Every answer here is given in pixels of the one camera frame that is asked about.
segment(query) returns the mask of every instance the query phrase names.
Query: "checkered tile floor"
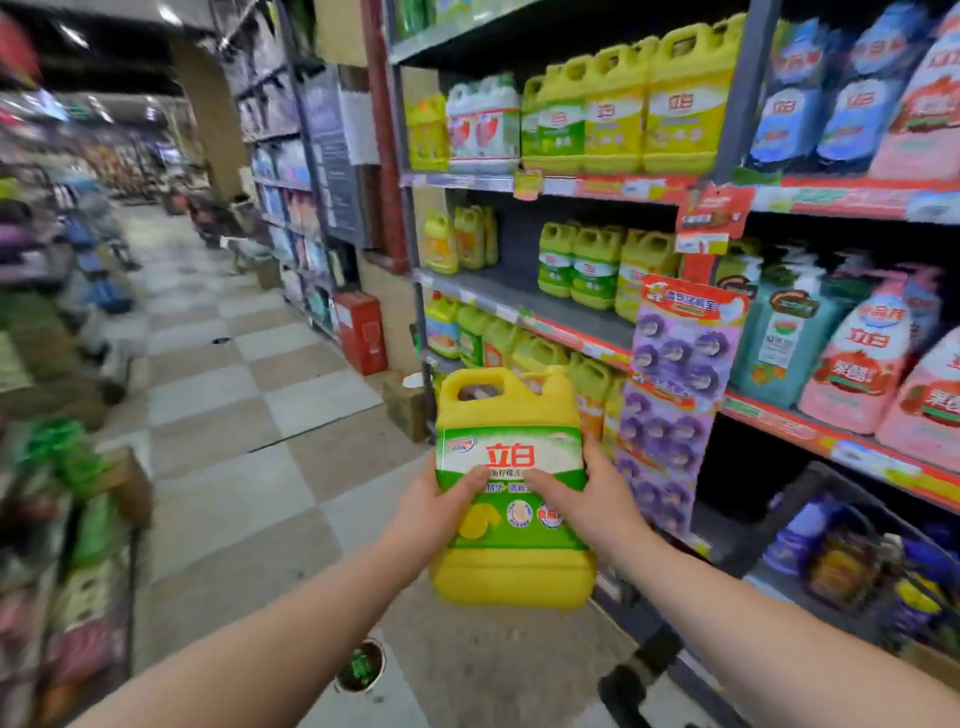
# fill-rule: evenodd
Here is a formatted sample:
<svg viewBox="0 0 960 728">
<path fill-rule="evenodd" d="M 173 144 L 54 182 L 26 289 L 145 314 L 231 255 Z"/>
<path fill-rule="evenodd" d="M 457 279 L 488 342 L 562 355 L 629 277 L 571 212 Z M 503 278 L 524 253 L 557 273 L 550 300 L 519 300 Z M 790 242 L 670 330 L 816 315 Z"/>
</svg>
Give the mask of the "checkered tile floor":
<svg viewBox="0 0 960 728">
<path fill-rule="evenodd" d="M 333 344 L 276 291 L 234 275 L 188 220 L 158 207 L 120 215 L 143 264 L 140 305 L 108 335 L 140 355 L 96 439 L 132 445 L 156 484 L 135 619 L 144 669 L 375 539 L 425 447 Z M 634 647 L 589 606 L 458 607 L 424 578 L 374 635 L 388 653 L 374 690 L 327 691 L 303 726 L 612 728 L 596 681 Z M 645 712 L 655 728 L 710 725 L 668 682 Z"/>
</svg>

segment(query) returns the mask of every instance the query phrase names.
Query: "wall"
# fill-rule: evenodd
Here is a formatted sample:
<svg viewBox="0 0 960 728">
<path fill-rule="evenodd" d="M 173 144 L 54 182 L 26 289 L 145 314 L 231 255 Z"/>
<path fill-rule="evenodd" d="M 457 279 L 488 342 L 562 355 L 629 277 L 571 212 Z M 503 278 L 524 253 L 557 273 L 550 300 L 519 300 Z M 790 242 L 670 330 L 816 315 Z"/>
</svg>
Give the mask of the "wall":
<svg viewBox="0 0 960 728">
<path fill-rule="evenodd" d="M 229 200 L 244 191 L 238 170 L 248 166 L 250 158 L 224 72 L 213 56 L 183 37 L 171 36 L 170 55 L 197 119 L 197 137 L 210 163 L 210 184 Z"/>
</svg>

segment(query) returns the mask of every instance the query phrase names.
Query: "finger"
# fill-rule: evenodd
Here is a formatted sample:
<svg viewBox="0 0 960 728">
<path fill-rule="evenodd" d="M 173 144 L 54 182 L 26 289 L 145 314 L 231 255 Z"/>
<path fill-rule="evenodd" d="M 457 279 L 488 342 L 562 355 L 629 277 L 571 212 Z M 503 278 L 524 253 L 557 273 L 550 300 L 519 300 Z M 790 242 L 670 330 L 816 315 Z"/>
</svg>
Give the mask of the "finger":
<svg viewBox="0 0 960 728">
<path fill-rule="evenodd" d="M 580 495 L 567 488 L 550 473 L 545 473 L 539 468 L 531 468 L 524 472 L 523 478 L 534 492 L 543 496 L 545 502 L 559 510 L 564 516 L 567 510 L 572 507 L 576 497 Z"/>
<path fill-rule="evenodd" d="M 490 471 L 486 465 L 476 465 L 457 484 L 444 493 L 444 500 L 457 509 L 466 508 L 480 491 L 487 487 Z"/>
</svg>

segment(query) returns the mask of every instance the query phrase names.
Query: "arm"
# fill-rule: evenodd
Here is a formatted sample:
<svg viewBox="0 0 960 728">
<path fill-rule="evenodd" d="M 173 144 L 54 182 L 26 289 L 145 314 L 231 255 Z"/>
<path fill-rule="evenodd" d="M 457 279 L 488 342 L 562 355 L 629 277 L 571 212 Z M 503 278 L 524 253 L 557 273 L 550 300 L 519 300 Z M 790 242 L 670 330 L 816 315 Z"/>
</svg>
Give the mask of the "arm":
<svg viewBox="0 0 960 728">
<path fill-rule="evenodd" d="M 878 647 L 679 552 L 639 515 L 596 441 L 583 493 L 530 471 L 528 484 L 626 575 L 756 725 L 934 728 L 960 697 Z"/>
<path fill-rule="evenodd" d="M 475 468 L 440 495 L 430 455 L 375 544 L 151 667 L 74 725 L 296 726 L 486 483 L 486 468 Z"/>
</svg>

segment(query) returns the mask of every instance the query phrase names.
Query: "lemon image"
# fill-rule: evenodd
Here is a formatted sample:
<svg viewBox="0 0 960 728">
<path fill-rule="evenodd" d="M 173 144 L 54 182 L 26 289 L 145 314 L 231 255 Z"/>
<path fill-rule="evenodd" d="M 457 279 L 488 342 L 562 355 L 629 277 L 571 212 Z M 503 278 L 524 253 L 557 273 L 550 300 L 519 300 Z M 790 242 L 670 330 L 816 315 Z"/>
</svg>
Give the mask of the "lemon image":
<svg viewBox="0 0 960 728">
<path fill-rule="evenodd" d="M 487 532 L 487 514 L 482 505 L 471 505 L 458 533 L 465 539 L 479 539 Z"/>
<path fill-rule="evenodd" d="M 493 507 L 490 503 L 477 503 L 474 508 L 479 508 L 483 511 L 484 518 L 487 519 L 487 523 L 492 526 L 500 525 L 503 519 L 500 517 L 500 514 L 496 512 L 496 508 Z"/>
</svg>

